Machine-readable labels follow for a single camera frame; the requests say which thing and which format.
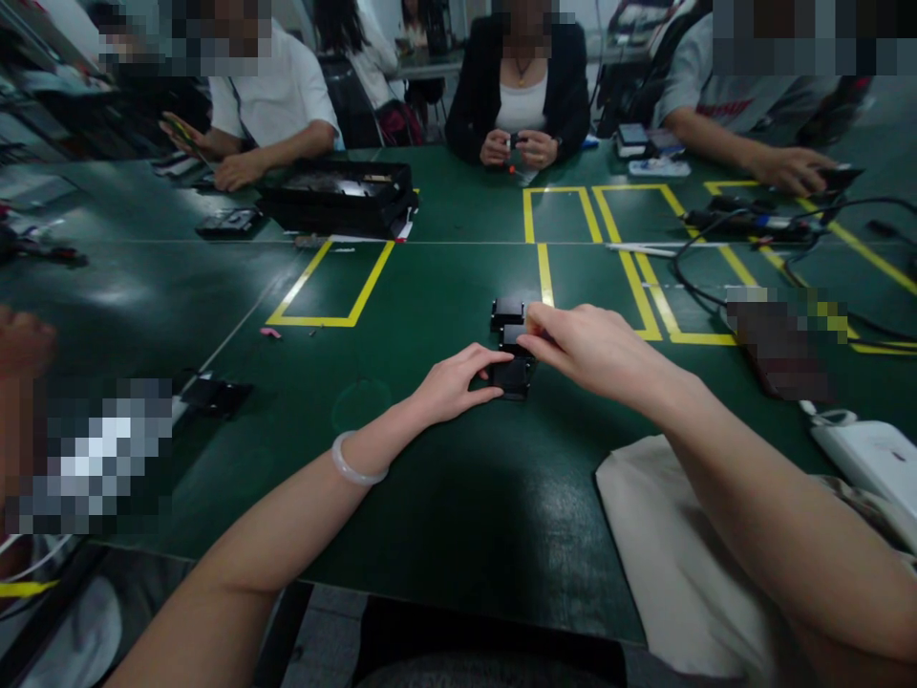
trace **green workbench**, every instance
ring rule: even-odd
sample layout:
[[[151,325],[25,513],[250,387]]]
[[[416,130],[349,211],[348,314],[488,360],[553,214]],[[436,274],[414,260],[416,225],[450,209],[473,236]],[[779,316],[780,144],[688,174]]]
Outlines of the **green workbench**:
[[[836,151],[869,167],[856,197],[912,192],[917,150],[894,136],[858,132]],[[0,269],[0,293],[59,328],[53,375],[172,377],[206,365],[255,385],[234,420],[182,422],[171,458],[159,460],[156,490],[171,499],[148,518],[125,514],[112,545],[202,556],[339,432],[410,394],[434,363],[472,341],[496,348],[498,296],[620,311],[803,470],[835,472],[798,406],[760,392],[718,318],[676,286],[665,260],[601,245],[682,241],[678,207],[703,207],[720,188],[760,188],[709,184],[736,176],[700,161],[686,180],[636,181],[606,145],[528,190],[439,147],[349,155],[411,164],[421,208],[407,243],[296,250],[274,223],[248,243],[206,242],[194,225],[217,207],[250,204],[253,191],[174,189],[142,162],[51,167],[81,189],[55,235],[90,264],[17,260]],[[878,215],[912,226],[895,209],[851,208],[799,273],[824,288],[821,300],[913,332],[907,251],[864,230]],[[776,261],[745,245],[707,248],[685,269],[722,295],[749,281],[785,287]],[[282,339],[259,334],[268,322]],[[844,407],[917,440],[911,356],[839,345],[826,365]],[[654,432],[540,366],[526,403],[496,401],[418,438],[304,578],[643,643],[593,474],[609,450]]]

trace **bangle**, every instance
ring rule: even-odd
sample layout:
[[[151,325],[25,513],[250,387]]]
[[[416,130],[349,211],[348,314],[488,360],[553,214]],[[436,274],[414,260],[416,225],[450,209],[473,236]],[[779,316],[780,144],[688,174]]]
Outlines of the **bangle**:
[[[339,435],[337,440],[334,441],[334,444],[331,445],[331,460],[334,461],[334,467],[337,468],[337,472],[344,477],[344,480],[349,483],[362,485],[363,487],[372,487],[375,484],[381,483],[389,474],[388,468],[378,475],[367,476],[353,470],[347,465],[347,462],[344,461],[344,455],[341,454],[341,444],[343,444],[344,440],[352,434],[353,431]]]

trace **hand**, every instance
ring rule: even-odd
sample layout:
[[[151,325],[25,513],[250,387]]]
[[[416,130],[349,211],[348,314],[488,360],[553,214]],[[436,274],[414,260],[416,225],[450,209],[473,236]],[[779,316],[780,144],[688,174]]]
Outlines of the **hand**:
[[[517,143],[516,148],[522,151],[522,161],[529,167],[543,170],[557,160],[557,140],[545,132],[521,131],[519,138],[527,139]]]
[[[213,185],[219,191],[238,191],[243,186],[248,186],[260,180],[268,170],[261,149],[231,155],[223,158],[213,176]]]
[[[584,389],[619,401],[654,419],[672,387],[692,376],[657,352],[614,311],[577,306],[559,311],[528,307],[529,334],[518,343]],[[552,343],[543,335],[550,334]]]
[[[0,304],[0,379],[44,375],[57,344],[57,331],[31,313]]]
[[[830,158],[808,148],[774,148],[768,145],[762,145],[746,165],[762,184],[775,186],[799,198],[822,193],[827,185],[818,169],[837,166]]]
[[[468,385],[474,376],[486,380],[486,368],[492,363],[506,363],[512,359],[512,354],[472,344],[452,358],[437,363],[407,403],[416,409],[424,426],[457,418],[473,406],[502,396],[503,390],[499,387],[470,392]]]
[[[213,157],[213,150],[211,149],[210,144],[207,142],[207,137],[204,134],[188,124],[178,115],[174,115],[170,112],[164,112],[162,113],[162,116],[166,119],[172,119],[184,127],[184,130],[188,133],[188,137],[194,141],[194,144],[198,146],[201,152],[209,159]],[[169,139],[175,144],[175,147],[182,151],[185,155],[200,159],[201,156],[195,152],[194,148],[185,143],[184,139],[176,134],[167,122],[161,121],[160,129],[168,135]]]
[[[480,161],[485,165],[500,165],[509,160],[509,134],[494,129],[480,148]]]

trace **black blazer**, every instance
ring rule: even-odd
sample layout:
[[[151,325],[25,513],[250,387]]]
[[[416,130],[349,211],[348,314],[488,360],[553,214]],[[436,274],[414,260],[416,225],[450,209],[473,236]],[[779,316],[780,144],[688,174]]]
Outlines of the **black blazer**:
[[[500,112],[500,64],[505,18],[480,17],[471,25],[458,89],[446,120],[446,141],[465,161],[480,164],[484,139],[494,130]],[[551,57],[544,95],[545,132],[564,144],[564,161],[583,146],[589,133],[589,89],[586,84],[586,37],[579,24],[551,26]]]

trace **charger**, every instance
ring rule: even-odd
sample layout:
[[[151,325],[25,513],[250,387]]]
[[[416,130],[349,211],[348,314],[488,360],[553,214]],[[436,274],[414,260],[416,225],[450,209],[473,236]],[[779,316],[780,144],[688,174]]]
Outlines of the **charger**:
[[[900,507],[917,527],[917,447],[894,425],[879,420],[819,422],[813,439],[855,486]]]

